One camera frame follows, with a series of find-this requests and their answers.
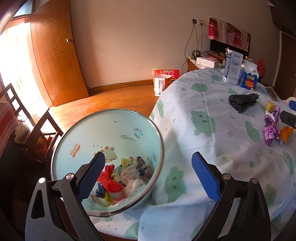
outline white carton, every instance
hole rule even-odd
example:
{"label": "white carton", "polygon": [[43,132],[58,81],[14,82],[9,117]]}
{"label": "white carton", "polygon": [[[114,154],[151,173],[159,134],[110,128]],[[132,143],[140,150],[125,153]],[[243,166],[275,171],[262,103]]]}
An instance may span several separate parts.
{"label": "white carton", "polygon": [[240,69],[242,66],[243,55],[233,50],[227,49],[224,75],[222,80],[225,83],[237,85]]}

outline door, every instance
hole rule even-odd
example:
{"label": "door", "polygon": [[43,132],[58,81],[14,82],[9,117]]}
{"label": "door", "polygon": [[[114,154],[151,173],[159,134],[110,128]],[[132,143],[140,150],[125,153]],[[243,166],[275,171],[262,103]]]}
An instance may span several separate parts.
{"label": "door", "polygon": [[70,0],[49,0],[31,16],[34,54],[43,84],[58,106],[88,97],[70,22]]}
{"label": "door", "polygon": [[284,32],[281,32],[281,35],[281,62],[274,91],[285,100],[294,95],[296,88],[296,39]]}

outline silver bolt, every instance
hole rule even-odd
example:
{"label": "silver bolt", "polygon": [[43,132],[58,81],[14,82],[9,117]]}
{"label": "silver bolt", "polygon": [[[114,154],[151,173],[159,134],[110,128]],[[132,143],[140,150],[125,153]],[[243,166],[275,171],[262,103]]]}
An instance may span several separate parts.
{"label": "silver bolt", "polygon": [[223,174],[223,178],[229,180],[231,176],[228,173]]}
{"label": "silver bolt", "polygon": [[254,183],[254,184],[257,184],[258,183],[258,180],[256,178],[252,178],[251,179],[251,182]]}
{"label": "silver bolt", "polygon": [[45,182],[45,178],[44,178],[44,177],[40,178],[40,179],[38,180],[38,182],[39,182],[40,184],[44,183],[44,182]]}
{"label": "silver bolt", "polygon": [[69,173],[69,174],[67,174],[66,179],[70,180],[73,177],[74,177],[74,174],[73,173]]}

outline chair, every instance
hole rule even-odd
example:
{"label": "chair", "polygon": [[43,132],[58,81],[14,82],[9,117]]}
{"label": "chair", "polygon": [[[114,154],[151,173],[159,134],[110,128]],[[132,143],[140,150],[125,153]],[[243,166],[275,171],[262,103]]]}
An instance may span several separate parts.
{"label": "chair", "polygon": [[[12,91],[12,93],[13,93],[12,98],[9,98],[9,96],[7,94],[8,90]],[[54,147],[55,142],[57,141],[58,136],[62,136],[64,134],[62,132],[62,130],[60,129],[60,127],[58,127],[58,125],[56,124],[56,122],[54,121],[54,119],[52,118],[50,113],[48,112],[49,109],[40,118],[40,120],[37,123],[35,123],[35,121],[31,117],[31,115],[29,114],[29,112],[27,111],[27,109],[24,107],[23,103],[19,99],[19,97],[18,97],[17,93],[15,92],[15,89],[13,88],[11,83],[2,90],[2,92],[0,93],[0,99],[4,95],[6,96],[6,99],[10,103],[13,110],[15,111],[15,116],[17,117],[19,115],[19,112],[22,110],[24,112],[25,116],[28,118],[28,120],[31,122],[31,124],[33,126],[33,130],[31,132],[28,131],[24,135],[24,137],[21,138],[20,143],[15,143],[15,144],[20,147],[29,149],[36,157],[38,157],[38,159],[40,161],[42,161],[44,164],[48,164],[50,162],[51,151]],[[15,108],[12,105],[12,102],[14,100],[16,100],[17,103],[19,104],[19,108],[17,110],[15,110]],[[51,123],[51,125],[55,129],[55,132],[50,132],[50,133],[46,132],[45,133],[45,132],[41,131],[41,128],[44,125],[46,120],[48,120]],[[45,155],[42,155],[35,147],[35,145],[40,137],[43,139],[43,141],[46,143],[46,146],[47,146],[47,150],[46,150]]]}

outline striped cloth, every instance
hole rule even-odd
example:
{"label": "striped cloth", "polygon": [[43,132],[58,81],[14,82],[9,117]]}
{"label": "striped cloth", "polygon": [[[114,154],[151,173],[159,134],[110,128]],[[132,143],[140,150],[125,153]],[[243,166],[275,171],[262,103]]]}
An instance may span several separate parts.
{"label": "striped cloth", "polygon": [[17,118],[8,102],[0,102],[0,157],[11,133],[18,126]]}

